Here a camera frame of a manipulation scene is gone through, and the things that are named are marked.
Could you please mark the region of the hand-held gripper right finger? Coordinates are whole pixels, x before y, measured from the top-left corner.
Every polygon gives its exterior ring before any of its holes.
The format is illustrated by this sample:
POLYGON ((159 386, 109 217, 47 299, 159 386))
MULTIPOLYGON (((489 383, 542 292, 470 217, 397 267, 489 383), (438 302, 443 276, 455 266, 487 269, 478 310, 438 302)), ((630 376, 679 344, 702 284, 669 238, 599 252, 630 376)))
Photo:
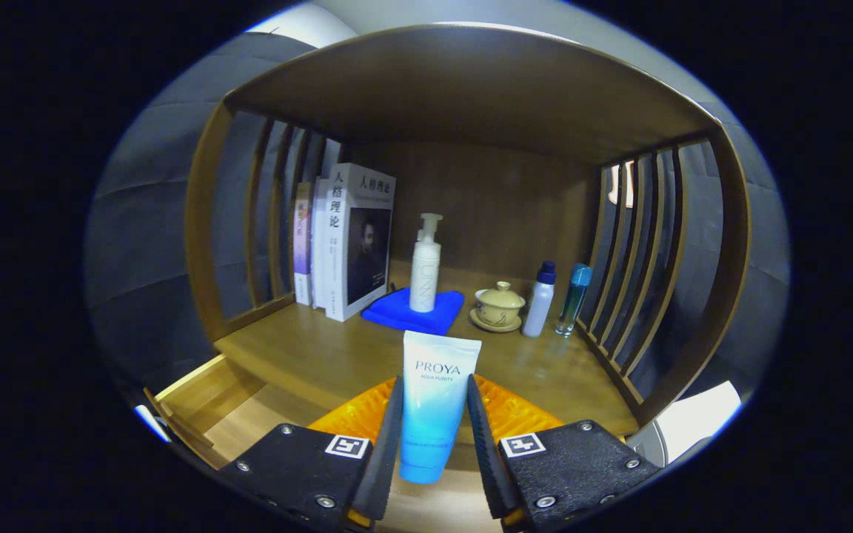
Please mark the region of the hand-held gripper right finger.
POLYGON ((592 419, 563 424, 470 375, 465 405, 489 512, 504 532, 582 527, 660 468, 592 419))

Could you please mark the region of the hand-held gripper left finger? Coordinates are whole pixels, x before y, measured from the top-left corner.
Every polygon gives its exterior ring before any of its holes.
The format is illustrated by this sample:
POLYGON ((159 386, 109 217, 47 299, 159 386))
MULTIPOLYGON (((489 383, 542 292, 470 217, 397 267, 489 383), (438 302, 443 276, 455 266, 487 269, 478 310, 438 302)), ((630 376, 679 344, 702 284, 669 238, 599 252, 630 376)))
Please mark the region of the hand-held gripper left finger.
POLYGON ((373 530, 383 520, 401 442, 404 379, 376 393, 375 437, 281 423, 218 469, 218 479, 299 530, 373 530))

